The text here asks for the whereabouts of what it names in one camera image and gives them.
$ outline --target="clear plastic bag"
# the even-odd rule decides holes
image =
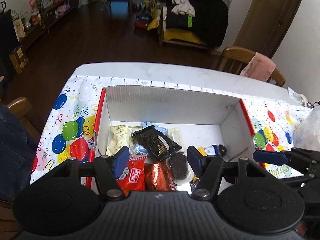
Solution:
[[[313,151],[320,151],[320,105],[293,132],[293,145]]]

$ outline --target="tablecloth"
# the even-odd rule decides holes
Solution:
[[[125,77],[71,76],[58,96],[42,133],[32,168],[31,182],[52,170],[70,156],[80,162],[88,160],[93,147],[93,126],[103,87],[113,85],[141,85],[167,87],[184,90],[225,94],[242,98],[255,130],[253,142],[266,150],[290,150],[293,147],[292,134],[300,122],[308,116],[310,109],[291,106],[284,101],[236,94],[222,90],[195,87]],[[279,178],[292,174],[277,166]]]

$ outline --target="jeans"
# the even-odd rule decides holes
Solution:
[[[12,202],[30,184],[37,143],[6,106],[0,106],[0,200]]]

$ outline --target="wooden door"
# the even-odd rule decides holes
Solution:
[[[272,58],[290,27],[300,2],[301,0],[252,0],[233,45]]]

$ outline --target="wooden floor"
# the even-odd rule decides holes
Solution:
[[[164,44],[158,47],[155,30],[135,29],[137,12],[127,3],[112,2],[103,13],[102,3],[74,9],[27,50],[30,63],[16,75],[3,102],[25,96],[46,121],[53,103],[74,70],[95,62],[155,62],[211,68],[217,57],[206,51]]]

